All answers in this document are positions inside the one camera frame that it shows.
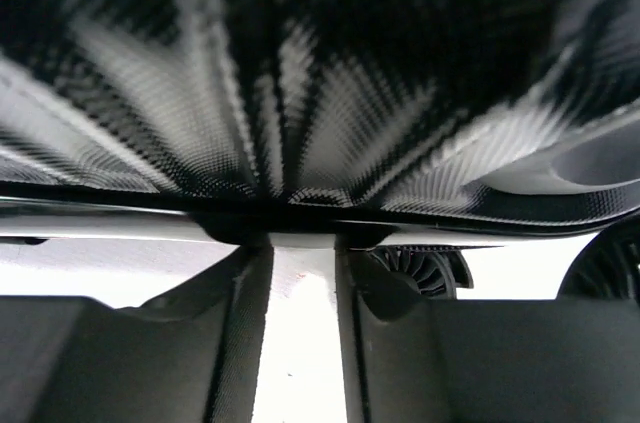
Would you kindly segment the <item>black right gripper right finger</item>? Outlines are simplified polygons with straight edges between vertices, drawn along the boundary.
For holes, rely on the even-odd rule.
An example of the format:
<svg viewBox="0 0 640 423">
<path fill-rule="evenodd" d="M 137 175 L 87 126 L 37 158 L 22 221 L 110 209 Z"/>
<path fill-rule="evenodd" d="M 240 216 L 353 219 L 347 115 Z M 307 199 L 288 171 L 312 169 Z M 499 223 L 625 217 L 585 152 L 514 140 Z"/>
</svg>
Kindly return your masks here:
<svg viewBox="0 0 640 423">
<path fill-rule="evenodd" d="M 336 254 L 351 422 L 635 422 L 639 304 L 427 299 Z"/>
</svg>

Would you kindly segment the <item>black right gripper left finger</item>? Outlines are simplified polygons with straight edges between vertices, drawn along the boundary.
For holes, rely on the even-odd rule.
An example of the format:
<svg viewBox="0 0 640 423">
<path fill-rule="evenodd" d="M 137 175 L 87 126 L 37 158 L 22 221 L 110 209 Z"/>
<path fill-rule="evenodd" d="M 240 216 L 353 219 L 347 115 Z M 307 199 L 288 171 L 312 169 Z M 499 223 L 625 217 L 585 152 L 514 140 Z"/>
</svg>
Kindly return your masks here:
<svg viewBox="0 0 640 423">
<path fill-rule="evenodd" d="M 1 301 L 5 422 L 248 422 L 273 270 L 240 247 L 137 308 Z"/>
</svg>

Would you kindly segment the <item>black suitcase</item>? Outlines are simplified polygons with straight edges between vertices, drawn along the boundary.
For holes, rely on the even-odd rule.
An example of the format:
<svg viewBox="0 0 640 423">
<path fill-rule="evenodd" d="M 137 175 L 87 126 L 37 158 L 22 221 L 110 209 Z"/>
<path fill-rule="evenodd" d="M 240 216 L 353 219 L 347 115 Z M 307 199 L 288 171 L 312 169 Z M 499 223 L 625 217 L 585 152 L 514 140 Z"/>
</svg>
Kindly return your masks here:
<svg viewBox="0 0 640 423">
<path fill-rule="evenodd" d="M 1 0 L 1 233 L 356 247 L 639 210 L 639 0 Z"/>
</svg>

